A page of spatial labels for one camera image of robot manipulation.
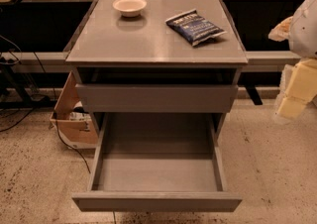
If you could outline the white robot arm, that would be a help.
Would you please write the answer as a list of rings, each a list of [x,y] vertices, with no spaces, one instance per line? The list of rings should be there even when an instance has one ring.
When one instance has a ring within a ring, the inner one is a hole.
[[[317,96],[317,0],[305,0],[268,37],[278,42],[288,40],[289,49],[300,56],[296,65],[284,67],[275,100],[273,119],[286,124],[296,119]]]

